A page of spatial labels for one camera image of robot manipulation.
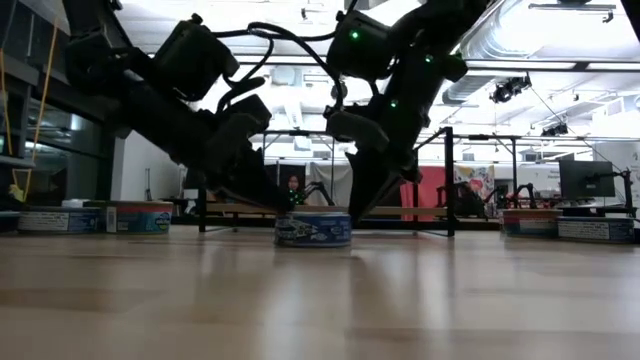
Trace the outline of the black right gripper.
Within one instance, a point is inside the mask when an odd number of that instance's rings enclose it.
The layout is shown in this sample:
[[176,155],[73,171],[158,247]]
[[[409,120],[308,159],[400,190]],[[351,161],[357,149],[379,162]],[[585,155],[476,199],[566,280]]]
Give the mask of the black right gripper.
[[414,150],[422,129],[430,124],[428,107],[403,98],[375,98],[374,119],[389,143],[383,153],[373,149],[347,154],[353,171],[348,213],[353,223],[370,214],[403,181],[420,180]]

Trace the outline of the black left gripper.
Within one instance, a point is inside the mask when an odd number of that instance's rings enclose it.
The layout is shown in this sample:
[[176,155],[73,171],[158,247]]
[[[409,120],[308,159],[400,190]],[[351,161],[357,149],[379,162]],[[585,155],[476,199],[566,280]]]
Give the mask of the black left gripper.
[[152,107],[150,111],[151,143],[207,179],[218,181],[223,174],[221,188],[208,188],[216,198],[276,212],[291,210],[287,193],[269,178],[260,149],[242,149],[231,162],[235,120],[220,122],[208,111],[185,107]]

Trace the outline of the gold-lid blue red can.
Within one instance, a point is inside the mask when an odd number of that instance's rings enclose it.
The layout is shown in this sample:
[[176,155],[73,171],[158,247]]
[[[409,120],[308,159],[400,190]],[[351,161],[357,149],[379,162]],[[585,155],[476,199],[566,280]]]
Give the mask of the gold-lid blue red can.
[[85,208],[100,210],[99,229],[110,234],[166,234],[173,204],[161,201],[87,201]]
[[555,238],[558,218],[563,214],[554,209],[505,209],[500,216],[503,232],[512,237]]

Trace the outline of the wooden shelf black metal legs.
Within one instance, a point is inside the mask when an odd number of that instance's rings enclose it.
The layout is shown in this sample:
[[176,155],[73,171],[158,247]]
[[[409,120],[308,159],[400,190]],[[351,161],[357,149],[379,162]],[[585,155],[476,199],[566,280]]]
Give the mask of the wooden shelf black metal legs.
[[[354,223],[352,226],[354,230],[431,231],[448,237],[455,235],[457,218],[454,209],[453,129],[440,128],[420,145],[425,146],[439,137],[444,139],[445,150],[445,205],[421,207],[418,185],[414,184],[410,207],[377,206]],[[234,231],[241,227],[267,227],[275,223],[277,215],[273,210],[253,205],[215,202],[208,198],[203,188],[198,190],[196,205],[197,225],[200,232],[206,232],[210,226],[226,227]]]

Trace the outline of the person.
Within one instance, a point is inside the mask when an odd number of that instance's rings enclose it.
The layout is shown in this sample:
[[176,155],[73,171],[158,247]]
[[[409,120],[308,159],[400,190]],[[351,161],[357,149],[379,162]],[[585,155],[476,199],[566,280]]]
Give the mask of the person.
[[297,175],[291,175],[288,178],[287,188],[289,201],[293,205],[304,205],[306,203],[305,191],[300,185]]

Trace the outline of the colourful poster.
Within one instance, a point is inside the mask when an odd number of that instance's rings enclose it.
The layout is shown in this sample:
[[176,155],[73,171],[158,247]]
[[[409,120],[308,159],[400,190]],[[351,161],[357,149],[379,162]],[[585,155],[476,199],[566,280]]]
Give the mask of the colourful poster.
[[456,183],[467,182],[474,192],[486,199],[495,188],[495,167],[455,165],[454,180]]

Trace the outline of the long ceiling light bar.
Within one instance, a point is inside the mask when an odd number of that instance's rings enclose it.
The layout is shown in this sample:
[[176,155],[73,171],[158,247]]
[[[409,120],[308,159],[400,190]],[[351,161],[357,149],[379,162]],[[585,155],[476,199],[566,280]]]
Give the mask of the long ceiling light bar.
[[[258,55],[238,55],[237,60],[242,65],[255,65],[262,59]],[[465,60],[469,69],[491,71],[534,71],[534,72],[612,72],[632,73],[640,72],[640,62],[625,61],[551,61],[551,60]],[[308,56],[281,56],[270,57],[266,64],[269,65],[318,65]]]

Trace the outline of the black background monitor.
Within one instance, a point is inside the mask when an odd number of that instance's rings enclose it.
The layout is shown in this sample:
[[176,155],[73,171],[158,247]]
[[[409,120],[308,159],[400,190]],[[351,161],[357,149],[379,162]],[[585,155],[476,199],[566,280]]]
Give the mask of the black background monitor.
[[611,162],[575,161],[559,162],[560,189],[565,199],[614,197],[615,181]]

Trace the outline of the black background table frame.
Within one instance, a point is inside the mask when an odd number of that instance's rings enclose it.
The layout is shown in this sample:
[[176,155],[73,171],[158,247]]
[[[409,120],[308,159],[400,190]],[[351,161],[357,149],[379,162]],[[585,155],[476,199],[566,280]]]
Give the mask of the black background table frame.
[[[329,135],[323,131],[309,130],[267,130],[261,134],[262,151],[265,162],[274,160],[277,165],[277,173],[283,162],[291,162],[293,165],[300,163],[305,166],[305,170],[311,173],[312,166],[317,168],[328,166],[330,169],[330,179],[323,182],[324,186],[333,199],[335,194],[335,150],[336,141],[328,140]],[[269,148],[273,144],[291,144],[292,151],[274,150],[270,153]],[[320,179],[311,179],[307,184]]]
[[518,175],[517,175],[517,141],[521,139],[520,135],[497,135],[497,134],[454,134],[454,139],[464,139],[471,141],[489,141],[495,140],[500,143],[506,150],[511,153],[511,167],[512,167],[512,187],[513,193],[511,196],[511,202],[515,208],[520,207],[519,192],[518,189]]

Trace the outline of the black metal table frame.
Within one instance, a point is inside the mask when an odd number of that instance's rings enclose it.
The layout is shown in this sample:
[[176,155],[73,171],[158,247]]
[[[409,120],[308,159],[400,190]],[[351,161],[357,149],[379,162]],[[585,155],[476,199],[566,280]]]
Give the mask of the black metal table frame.
[[[199,226],[200,220],[195,216],[173,217],[172,225]],[[205,227],[273,227],[275,219],[273,217],[206,217]],[[391,219],[364,219],[358,222],[354,229],[358,230],[416,230],[416,231],[445,231],[448,230],[447,221],[414,222]],[[498,231],[500,224],[497,221],[484,221],[477,219],[459,220],[455,224],[456,231]]]

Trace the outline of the silver ventilation duct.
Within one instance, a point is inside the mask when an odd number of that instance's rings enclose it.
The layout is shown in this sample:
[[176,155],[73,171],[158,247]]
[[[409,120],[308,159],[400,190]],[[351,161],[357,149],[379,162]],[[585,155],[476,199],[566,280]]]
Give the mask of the silver ventilation duct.
[[[559,0],[496,0],[461,40],[465,60],[536,60],[558,24]],[[461,104],[498,78],[534,71],[472,70],[442,94],[446,104]]]

